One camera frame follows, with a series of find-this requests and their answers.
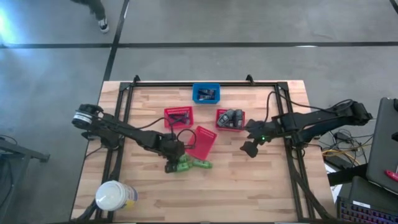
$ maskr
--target yellow wire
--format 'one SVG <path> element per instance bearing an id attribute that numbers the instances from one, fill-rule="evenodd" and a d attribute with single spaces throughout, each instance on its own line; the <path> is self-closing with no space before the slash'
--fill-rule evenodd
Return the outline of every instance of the yellow wire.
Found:
<path id="1" fill-rule="evenodd" d="M 372 145 L 372 144 L 365 144 L 365 145 L 363 145 L 363 146 L 352 147 L 352 148 L 344 149 L 344 150 L 338 151 L 338 152 L 343 153 L 343 152 L 346 152 L 346 151 L 351 151 L 351 150 L 353 150 L 353 149 L 358 149 L 358 148 L 361 148 L 361 147 L 371 146 L 371 145 Z M 325 150 L 325 151 L 322 151 L 322 153 L 331 152 L 331 151 L 335 151 L 335 149 Z"/>
<path id="2" fill-rule="evenodd" d="M 324 152 L 337 152 L 337 153 L 333 153 L 333 154 L 330 154 L 330 155 L 325 155 L 324 154 L 323 156 L 337 156 L 338 154 L 344 154 L 344 155 L 352 158 L 354 160 L 354 162 L 356 162 L 358 165 L 361 165 L 352 155 L 348 154 L 345 151 L 337 151 L 337 150 L 334 150 L 334 149 L 329 149 L 329 150 L 324 151 Z"/>

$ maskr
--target concrete floor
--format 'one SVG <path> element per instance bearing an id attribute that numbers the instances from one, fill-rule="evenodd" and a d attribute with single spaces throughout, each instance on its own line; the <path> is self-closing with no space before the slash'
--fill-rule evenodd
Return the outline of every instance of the concrete floor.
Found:
<path id="1" fill-rule="evenodd" d="M 112 43 L 124 0 L 103 0 L 111 30 L 69 1 L 0 0 L 3 44 Z M 121 43 L 398 41 L 388 0 L 131 0 Z M 110 49 L 0 49 L 0 134 L 51 158 L 31 162 L 11 223 L 68 220 L 87 142 L 72 120 L 96 103 Z M 374 116 L 397 97 L 398 47 L 119 49 L 110 80 L 305 80 L 314 106 L 352 98 Z M 371 134 L 374 122 L 349 127 Z M 323 141 L 331 142 L 329 136 Z"/>

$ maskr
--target red plastic basket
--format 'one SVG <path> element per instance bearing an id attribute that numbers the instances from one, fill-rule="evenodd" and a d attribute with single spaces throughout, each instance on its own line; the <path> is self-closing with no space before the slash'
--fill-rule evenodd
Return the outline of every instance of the red plastic basket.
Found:
<path id="1" fill-rule="evenodd" d="M 193 110 L 191 106 L 184 106 L 184 107 L 179 107 L 179 108 L 166 108 L 164 109 L 164 117 L 167 118 L 171 123 L 173 123 L 175 120 L 170 118 L 171 114 L 185 114 L 188 113 L 188 118 L 189 118 L 189 123 L 182 123 L 182 122 L 176 122 L 173 124 L 173 128 L 190 128 L 193 125 Z M 164 120 L 164 127 L 165 128 L 170 128 L 169 122 L 167 120 Z"/>
<path id="2" fill-rule="evenodd" d="M 243 111 L 243 121 L 242 121 L 242 129 L 234 129 L 234 128 L 225 128 L 225 127 L 220 127 L 217 124 L 218 118 L 220 118 L 220 116 L 225 113 L 227 110 L 226 109 L 218 109 L 216 112 L 216 129 L 219 129 L 221 131 L 234 131 L 234 132 L 241 132 L 244 130 L 244 111 Z"/>
<path id="3" fill-rule="evenodd" d="M 186 149 L 185 152 L 197 159 L 204 161 L 206 160 L 207 155 L 209 154 L 210 149 L 217 138 L 217 134 L 201 126 L 197 127 L 197 129 L 195 130 L 195 134 L 197 135 L 195 148 Z M 188 145 L 192 145 L 194 140 L 195 137 L 194 135 L 192 135 L 191 139 L 188 142 Z"/>

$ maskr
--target green toy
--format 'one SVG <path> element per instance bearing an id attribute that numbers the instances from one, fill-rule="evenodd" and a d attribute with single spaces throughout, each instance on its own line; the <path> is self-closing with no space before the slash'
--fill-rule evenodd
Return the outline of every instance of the green toy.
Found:
<path id="1" fill-rule="evenodd" d="M 204 169 L 211 169 L 213 164 L 209 161 L 201 161 L 199 159 L 190 157 L 188 154 L 184 154 L 178 159 L 177 172 L 188 171 L 194 166 Z"/>
<path id="2" fill-rule="evenodd" d="M 199 159 L 194 159 L 192 162 L 193 166 L 204 168 L 204 169 L 211 169 L 213 164 L 209 161 L 201 161 Z"/>
<path id="3" fill-rule="evenodd" d="M 191 169 L 191 167 L 187 162 L 181 162 L 177 165 L 177 172 L 188 171 L 189 169 Z"/>

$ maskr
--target person's leg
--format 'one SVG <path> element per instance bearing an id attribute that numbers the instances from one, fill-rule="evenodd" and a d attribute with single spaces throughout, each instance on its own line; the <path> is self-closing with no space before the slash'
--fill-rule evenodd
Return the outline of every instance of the person's leg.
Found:
<path id="1" fill-rule="evenodd" d="M 105 8 L 101 0 L 85 0 L 91 11 L 95 13 L 95 18 L 100 21 L 105 19 Z"/>
<path id="2" fill-rule="evenodd" d="M 98 20 L 99 28 L 101 32 L 106 33 L 109 31 L 109 25 L 105 16 L 105 8 L 101 3 L 101 0 L 71 0 L 76 3 L 84 4 L 90 8 L 91 12 L 94 12 L 96 19 Z"/>

